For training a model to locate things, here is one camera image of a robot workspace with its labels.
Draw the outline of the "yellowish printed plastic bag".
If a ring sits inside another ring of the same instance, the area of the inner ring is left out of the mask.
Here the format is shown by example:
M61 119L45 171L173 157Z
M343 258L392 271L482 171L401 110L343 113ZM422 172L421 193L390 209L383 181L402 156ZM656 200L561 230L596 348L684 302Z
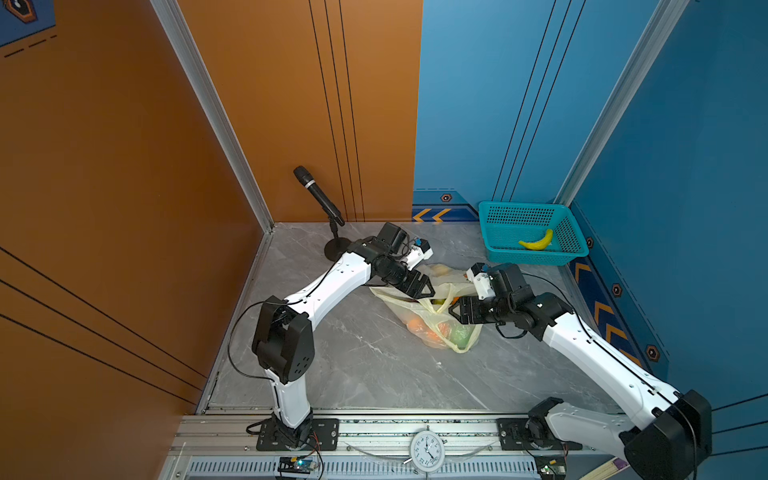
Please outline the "yellowish printed plastic bag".
M436 326L444 321L452 324L452 328L461 324L449 314L449 307L458 298L475 295L474 285L466 278L464 272L443 264L427 264L417 266L417 270L428 275L431 279L435 295L432 298L414 300L399 292L394 287L371 287L371 293L382 300L387 307L406 326L413 318L421 318L429 330L423 334L413 334L426 346L435 349L451 349L456 353L468 352L479 340L482 326L465 325L473 328L471 339L465 349L459 349L450 340L442 340L436 335Z

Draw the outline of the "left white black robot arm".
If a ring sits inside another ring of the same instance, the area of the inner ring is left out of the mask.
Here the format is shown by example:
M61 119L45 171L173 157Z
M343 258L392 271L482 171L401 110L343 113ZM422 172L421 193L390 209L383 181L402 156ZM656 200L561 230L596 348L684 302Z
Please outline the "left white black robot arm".
M321 321L374 277L410 299L432 297L431 280L416 269L432 255L427 240L410 240L404 229L386 223L376 235L344 240L332 256L333 264L305 288L261 303L252 352L272 384L271 424L289 448L305 446L312 434L313 411L304 376L314 360L314 331Z

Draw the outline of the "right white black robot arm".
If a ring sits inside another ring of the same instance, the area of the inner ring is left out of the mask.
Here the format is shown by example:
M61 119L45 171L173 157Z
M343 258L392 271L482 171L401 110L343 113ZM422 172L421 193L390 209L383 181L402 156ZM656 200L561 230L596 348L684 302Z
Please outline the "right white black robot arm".
M528 413L534 444L573 442L611 454L642 479L695 479L712 453L712 408L621 354L578 315L560 291L534 293L514 264L477 263L466 272L476 292L449 313L465 325L513 325L576 365L618 405L617 414L549 397Z

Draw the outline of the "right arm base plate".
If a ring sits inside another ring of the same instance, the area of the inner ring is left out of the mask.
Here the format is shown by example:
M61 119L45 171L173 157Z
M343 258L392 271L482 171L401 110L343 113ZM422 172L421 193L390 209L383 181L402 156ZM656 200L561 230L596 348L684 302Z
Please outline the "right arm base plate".
M583 445L557 439L548 427L529 417L507 417L496 420L503 451L580 451Z

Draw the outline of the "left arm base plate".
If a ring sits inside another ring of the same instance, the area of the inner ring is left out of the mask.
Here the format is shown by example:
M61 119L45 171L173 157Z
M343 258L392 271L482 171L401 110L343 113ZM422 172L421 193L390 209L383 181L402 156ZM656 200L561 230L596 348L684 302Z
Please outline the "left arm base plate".
M257 435L258 451L309 451L319 448L322 453L335 451L339 440L340 422L337 418L308 417L296 428L284 425L276 416L260 424Z

